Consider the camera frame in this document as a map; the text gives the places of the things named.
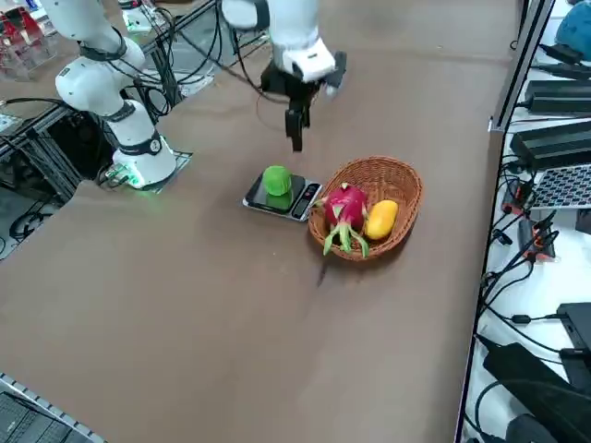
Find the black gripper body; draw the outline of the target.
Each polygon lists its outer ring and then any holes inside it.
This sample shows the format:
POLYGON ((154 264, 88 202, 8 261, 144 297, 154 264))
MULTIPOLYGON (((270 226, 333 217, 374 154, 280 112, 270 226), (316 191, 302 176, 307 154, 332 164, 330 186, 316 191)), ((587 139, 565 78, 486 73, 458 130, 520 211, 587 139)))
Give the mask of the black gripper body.
POLYGON ((304 82, 283 72, 274 63, 269 63, 260 74, 259 91, 262 96, 277 103, 287 103, 290 109, 309 108, 325 79, 304 82))

